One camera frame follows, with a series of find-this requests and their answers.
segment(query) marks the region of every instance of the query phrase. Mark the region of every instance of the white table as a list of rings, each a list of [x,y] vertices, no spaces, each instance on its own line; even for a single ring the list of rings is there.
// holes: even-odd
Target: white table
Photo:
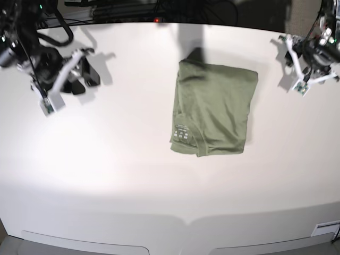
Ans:
[[[45,118],[30,78],[0,73],[0,218],[9,235],[203,255],[308,237],[339,218],[340,84],[304,98],[278,87],[278,33],[153,23],[73,31],[61,52],[94,47],[89,61],[103,85],[63,96],[61,112]],[[195,47],[208,63],[259,73],[241,155],[170,150],[178,62]]]

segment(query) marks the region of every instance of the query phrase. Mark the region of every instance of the folded t-shirt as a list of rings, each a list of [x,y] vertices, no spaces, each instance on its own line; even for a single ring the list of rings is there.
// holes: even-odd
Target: folded t-shirt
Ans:
[[[257,82],[250,70],[181,61],[171,149],[198,157],[242,153]]]

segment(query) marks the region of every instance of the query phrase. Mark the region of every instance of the white tabletop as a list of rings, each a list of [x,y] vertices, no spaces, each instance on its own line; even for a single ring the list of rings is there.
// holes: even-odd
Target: white tabletop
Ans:
[[[10,235],[140,245],[152,255],[208,254],[219,245],[307,237],[316,223],[336,220],[340,86],[327,81],[304,98],[287,93],[291,77],[277,60],[285,54],[278,33],[153,23],[73,31],[75,42],[61,53],[94,47],[89,61],[103,84],[63,96],[59,113],[45,118],[27,75],[0,73],[0,218]],[[207,63],[259,73],[241,155],[170,150],[178,63],[195,47]],[[336,206],[302,210],[325,204]],[[305,219],[307,212],[315,215]],[[245,240],[245,231],[253,238]]]

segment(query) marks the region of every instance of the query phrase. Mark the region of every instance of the olive green t-shirt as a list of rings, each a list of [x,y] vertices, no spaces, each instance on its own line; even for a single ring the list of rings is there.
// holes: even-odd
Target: olive green t-shirt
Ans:
[[[256,72],[180,62],[171,149],[198,157],[243,152]]]

